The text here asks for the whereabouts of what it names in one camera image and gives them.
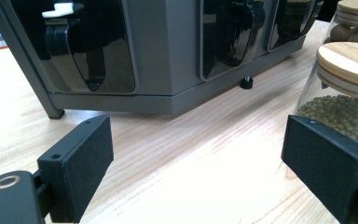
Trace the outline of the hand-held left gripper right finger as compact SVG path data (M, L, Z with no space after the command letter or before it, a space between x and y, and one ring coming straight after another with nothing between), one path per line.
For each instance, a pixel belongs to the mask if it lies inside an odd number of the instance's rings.
M358 224L358 143L313 119L289 116L282 161L340 224Z

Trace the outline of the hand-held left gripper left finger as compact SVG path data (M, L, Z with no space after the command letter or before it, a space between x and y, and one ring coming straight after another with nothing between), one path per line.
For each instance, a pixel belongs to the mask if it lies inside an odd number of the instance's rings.
M52 188L51 220L77 223L114 160L110 117L87 119L37 159L41 179Z

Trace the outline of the glass jar of green beans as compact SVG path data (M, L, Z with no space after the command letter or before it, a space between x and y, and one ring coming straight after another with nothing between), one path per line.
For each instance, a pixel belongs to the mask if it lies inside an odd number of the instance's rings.
M358 84L334 77L316 63L295 114L317 120L358 142Z

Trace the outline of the glass jar of brown nuts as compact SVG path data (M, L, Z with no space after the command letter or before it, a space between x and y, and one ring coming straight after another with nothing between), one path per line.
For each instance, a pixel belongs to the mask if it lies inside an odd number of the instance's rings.
M358 15L337 12L329 24L324 42L358 43Z

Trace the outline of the grey grain dispenser cabinet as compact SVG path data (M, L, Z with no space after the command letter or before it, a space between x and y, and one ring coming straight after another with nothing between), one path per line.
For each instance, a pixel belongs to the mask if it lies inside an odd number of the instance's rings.
M45 19L57 3L74 13ZM180 114L303 46L323 0L0 0L0 32L48 116Z

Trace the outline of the white dispenser lever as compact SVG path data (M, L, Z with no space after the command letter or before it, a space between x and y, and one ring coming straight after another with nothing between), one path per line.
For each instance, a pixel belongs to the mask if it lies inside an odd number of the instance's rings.
M74 13L73 3L57 3L54 5L54 9L50 11L44 11L42 17L45 19L59 18L62 16L71 15Z

